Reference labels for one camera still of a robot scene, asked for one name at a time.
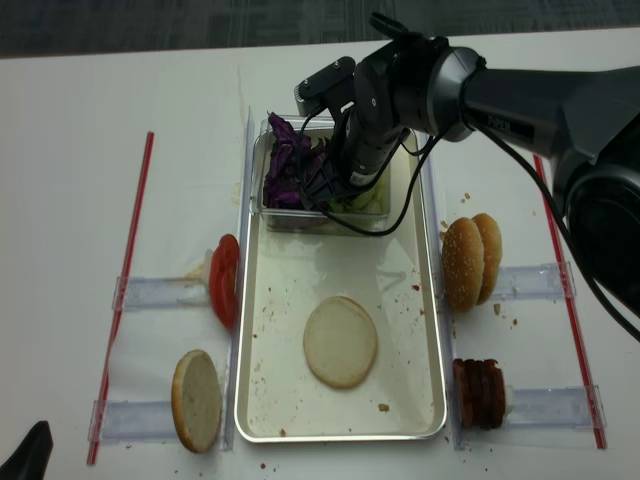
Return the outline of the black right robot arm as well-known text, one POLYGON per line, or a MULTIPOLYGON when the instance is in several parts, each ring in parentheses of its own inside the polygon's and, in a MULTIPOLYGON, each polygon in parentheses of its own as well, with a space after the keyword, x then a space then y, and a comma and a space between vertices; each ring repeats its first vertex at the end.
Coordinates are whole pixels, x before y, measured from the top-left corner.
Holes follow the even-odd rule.
POLYGON ((479 131, 509 154, 546 158, 544 198, 583 277, 639 308, 639 71, 492 70, 474 50, 380 13, 388 43, 301 82, 299 113, 335 126, 320 168, 300 178, 305 208, 369 190, 405 134, 458 142, 479 131))

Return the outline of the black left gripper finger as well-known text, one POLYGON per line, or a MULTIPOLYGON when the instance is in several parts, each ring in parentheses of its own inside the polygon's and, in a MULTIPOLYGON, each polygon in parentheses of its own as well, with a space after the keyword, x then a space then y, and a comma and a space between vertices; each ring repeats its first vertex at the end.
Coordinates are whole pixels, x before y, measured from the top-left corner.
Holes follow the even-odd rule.
POLYGON ((1 465, 1 480, 41 480, 44 478, 53 450, 50 425, 45 420, 34 424, 16 448, 1 465))

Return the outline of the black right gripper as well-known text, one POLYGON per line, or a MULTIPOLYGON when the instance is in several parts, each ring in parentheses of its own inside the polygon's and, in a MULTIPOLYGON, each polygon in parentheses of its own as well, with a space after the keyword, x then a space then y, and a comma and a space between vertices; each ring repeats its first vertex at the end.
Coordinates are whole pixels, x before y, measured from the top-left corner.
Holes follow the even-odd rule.
POLYGON ((386 169, 407 129, 392 108, 331 108, 333 136, 318 154, 298 154, 300 198, 306 210, 370 190, 386 169))

